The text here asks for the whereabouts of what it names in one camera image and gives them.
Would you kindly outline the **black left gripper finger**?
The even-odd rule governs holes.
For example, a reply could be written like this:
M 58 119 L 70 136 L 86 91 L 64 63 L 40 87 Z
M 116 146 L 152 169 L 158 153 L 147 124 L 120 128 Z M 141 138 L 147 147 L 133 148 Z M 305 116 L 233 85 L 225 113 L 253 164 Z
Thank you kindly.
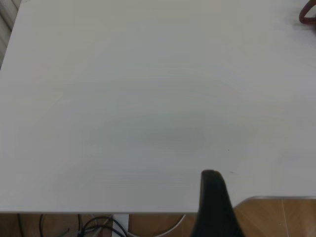
M 193 237 L 243 237 L 226 183 L 215 170 L 201 173 L 199 209 Z

